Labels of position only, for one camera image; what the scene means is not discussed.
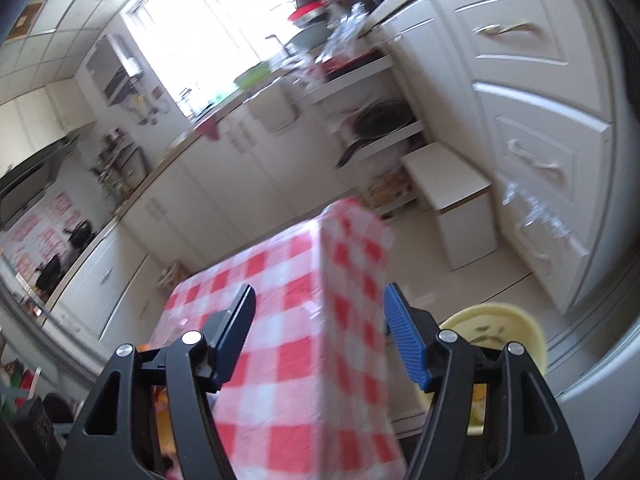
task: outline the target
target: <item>red cloth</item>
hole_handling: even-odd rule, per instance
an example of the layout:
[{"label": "red cloth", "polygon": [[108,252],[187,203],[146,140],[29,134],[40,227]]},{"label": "red cloth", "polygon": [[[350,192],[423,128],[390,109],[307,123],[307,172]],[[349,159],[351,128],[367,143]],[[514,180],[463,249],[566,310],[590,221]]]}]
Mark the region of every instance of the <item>red cloth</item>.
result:
[{"label": "red cloth", "polygon": [[163,346],[257,293],[254,323],[214,419],[239,479],[396,480],[382,308],[391,230],[353,200],[181,283],[151,339]]}]

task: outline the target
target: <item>white stool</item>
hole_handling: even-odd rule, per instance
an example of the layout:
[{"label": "white stool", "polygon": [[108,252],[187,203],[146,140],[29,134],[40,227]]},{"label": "white stool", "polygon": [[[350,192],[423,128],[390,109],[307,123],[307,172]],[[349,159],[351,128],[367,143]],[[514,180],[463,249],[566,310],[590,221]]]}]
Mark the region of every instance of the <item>white stool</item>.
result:
[{"label": "white stool", "polygon": [[491,183],[440,142],[405,155],[402,163],[431,204],[452,269],[497,249]]}]

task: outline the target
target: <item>silver screw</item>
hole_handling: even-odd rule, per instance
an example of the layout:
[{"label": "silver screw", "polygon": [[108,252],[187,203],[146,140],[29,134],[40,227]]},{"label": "silver screw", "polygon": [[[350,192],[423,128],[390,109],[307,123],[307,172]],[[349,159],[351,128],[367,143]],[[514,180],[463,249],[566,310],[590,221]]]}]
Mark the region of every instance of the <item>silver screw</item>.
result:
[{"label": "silver screw", "polygon": [[448,329],[440,330],[438,337],[445,343],[455,343],[458,340],[458,334]]},{"label": "silver screw", "polygon": [[522,355],[524,354],[524,346],[522,346],[520,343],[509,343],[509,345],[507,346],[507,350],[509,352],[511,352],[513,355]]},{"label": "silver screw", "polygon": [[126,357],[130,355],[131,352],[133,352],[133,346],[130,345],[129,343],[124,343],[124,345],[118,346],[116,350],[116,355],[118,357]]},{"label": "silver screw", "polygon": [[202,339],[202,334],[197,330],[190,330],[182,336],[182,342],[185,345],[195,345]]}]

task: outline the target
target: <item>blue gripper pad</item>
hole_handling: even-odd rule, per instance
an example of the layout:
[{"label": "blue gripper pad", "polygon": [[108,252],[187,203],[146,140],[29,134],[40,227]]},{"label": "blue gripper pad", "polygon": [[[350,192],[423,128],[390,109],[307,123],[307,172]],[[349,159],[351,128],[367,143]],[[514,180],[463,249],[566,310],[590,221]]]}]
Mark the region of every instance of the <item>blue gripper pad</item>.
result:
[{"label": "blue gripper pad", "polygon": [[249,328],[254,320],[254,289],[248,287],[244,293],[241,290],[234,300],[234,305],[229,310],[231,311],[231,319],[220,337],[219,343],[216,345],[216,373],[214,380],[218,388],[231,379]]},{"label": "blue gripper pad", "polygon": [[427,370],[427,345],[418,333],[414,321],[409,314],[411,307],[394,285],[385,289],[385,316],[398,346],[400,357],[409,378],[426,390],[431,382],[431,374]]}]

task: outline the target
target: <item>ceiling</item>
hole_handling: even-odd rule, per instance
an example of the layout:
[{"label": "ceiling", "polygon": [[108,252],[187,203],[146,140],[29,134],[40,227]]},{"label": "ceiling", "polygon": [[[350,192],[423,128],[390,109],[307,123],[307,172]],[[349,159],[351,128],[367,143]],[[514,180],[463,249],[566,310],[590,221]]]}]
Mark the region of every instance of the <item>ceiling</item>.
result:
[{"label": "ceiling", "polygon": [[0,46],[0,104],[73,77],[103,28],[126,0],[44,1],[27,38]]}]

